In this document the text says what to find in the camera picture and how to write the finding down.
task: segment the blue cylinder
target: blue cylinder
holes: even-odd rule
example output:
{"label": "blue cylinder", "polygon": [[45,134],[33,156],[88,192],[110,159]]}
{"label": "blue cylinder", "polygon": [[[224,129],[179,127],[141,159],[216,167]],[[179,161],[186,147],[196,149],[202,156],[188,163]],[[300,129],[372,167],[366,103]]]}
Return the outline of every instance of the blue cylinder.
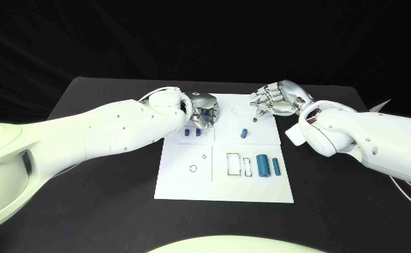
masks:
{"label": "blue cylinder", "polygon": [[245,138],[248,130],[244,128],[241,133],[241,138]]}
{"label": "blue cylinder", "polygon": [[281,175],[281,172],[280,172],[280,166],[278,166],[278,160],[277,160],[277,158],[273,158],[273,165],[274,165],[276,176],[280,176],[280,175]]}
{"label": "blue cylinder", "polygon": [[270,166],[268,166],[268,158],[266,154],[257,155],[257,165],[258,165],[258,176],[270,177]]}

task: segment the black backdrop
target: black backdrop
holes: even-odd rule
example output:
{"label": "black backdrop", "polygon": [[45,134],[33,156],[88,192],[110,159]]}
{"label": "black backdrop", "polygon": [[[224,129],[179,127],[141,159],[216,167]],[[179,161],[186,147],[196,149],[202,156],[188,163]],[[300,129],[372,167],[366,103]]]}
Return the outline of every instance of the black backdrop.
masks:
{"label": "black backdrop", "polygon": [[408,114],[410,0],[0,0],[0,116],[77,76],[353,86]]}

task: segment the blue block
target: blue block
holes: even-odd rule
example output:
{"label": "blue block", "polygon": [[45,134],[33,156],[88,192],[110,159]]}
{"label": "blue block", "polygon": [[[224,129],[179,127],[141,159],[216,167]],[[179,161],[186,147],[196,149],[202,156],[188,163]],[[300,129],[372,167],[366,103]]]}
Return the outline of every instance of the blue block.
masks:
{"label": "blue block", "polygon": [[268,158],[266,154],[257,155],[257,165],[258,165],[258,176],[270,177],[270,166],[268,166]]}
{"label": "blue block", "polygon": [[241,133],[241,138],[245,138],[248,130],[244,128]]}
{"label": "blue block", "polygon": [[280,166],[278,166],[278,160],[277,160],[277,158],[273,158],[273,165],[274,165],[276,176],[280,176],[280,175],[281,175],[281,172],[280,172]]}

